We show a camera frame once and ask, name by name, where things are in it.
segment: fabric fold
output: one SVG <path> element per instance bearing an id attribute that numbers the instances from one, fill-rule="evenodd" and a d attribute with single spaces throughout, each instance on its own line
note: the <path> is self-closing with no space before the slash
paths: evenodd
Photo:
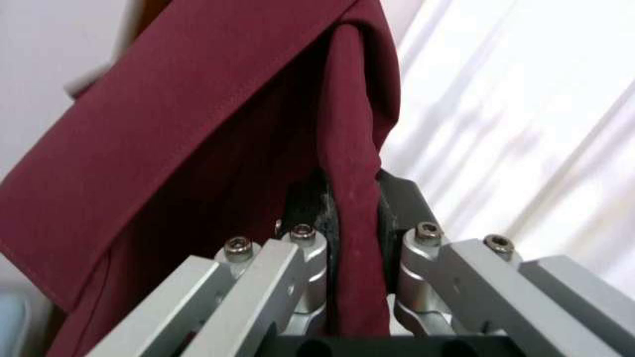
<path id="1" fill-rule="evenodd" d="M 267 240 L 317 166 L 346 222 L 339 332 L 387 333 L 376 222 L 354 218 L 376 220 L 398 111 L 376 0 L 173 1 L 0 186 L 0 250 L 68 314 L 51 355 L 86 353 L 188 254 Z"/>

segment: white curtain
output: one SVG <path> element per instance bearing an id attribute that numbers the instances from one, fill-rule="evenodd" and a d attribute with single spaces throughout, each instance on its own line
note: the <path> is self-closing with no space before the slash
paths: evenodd
<path id="1" fill-rule="evenodd" d="M 566 254 L 635 298 L 635 1 L 428 0 L 381 152 L 452 240 Z"/>

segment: curtain fold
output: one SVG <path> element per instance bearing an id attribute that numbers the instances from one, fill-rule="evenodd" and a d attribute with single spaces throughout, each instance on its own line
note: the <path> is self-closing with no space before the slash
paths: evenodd
<path id="1" fill-rule="evenodd" d="M 506 234 L 635 298 L 633 18 L 632 1 L 426 1 L 384 166 L 450 239 Z"/>

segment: hex socket screw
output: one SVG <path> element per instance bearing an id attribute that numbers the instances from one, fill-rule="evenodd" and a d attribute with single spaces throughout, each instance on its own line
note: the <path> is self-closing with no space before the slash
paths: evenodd
<path id="1" fill-rule="evenodd" d="M 310 247 L 315 242 L 315 229 L 310 225 L 300 223 L 291 229 L 289 237 L 300 247 Z"/>
<path id="2" fill-rule="evenodd" d="M 415 228 L 415 240 L 422 245 L 437 246 L 441 244 L 443 231 L 432 222 L 419 222 Z"/>
<path id="3" fill-rule="evenodd" d="M 483 243 L 506 262 L 512 259 L 514 243 L 512 243 L 511 240 L 499 234 L 488 234 L 483 240 Z"/>
<path id="4" fill-rule="evenodd" d="M 254 254 L 251 241 L 246 237 L 233 237 L 225 242 L 225 256 L 232 263 L 248 260 Z"/>

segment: white wall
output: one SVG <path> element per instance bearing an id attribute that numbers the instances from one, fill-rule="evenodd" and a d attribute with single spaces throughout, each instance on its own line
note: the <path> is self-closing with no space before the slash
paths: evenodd
<path id="1" fill-rule="evenodd" d="M 72 104 L 64 86 L 110 61 L 127 1 L 0 0 L 0 180 Z M 51 305 L 0 254 L 1 290 L 28 297 L 39 356 Z"/>

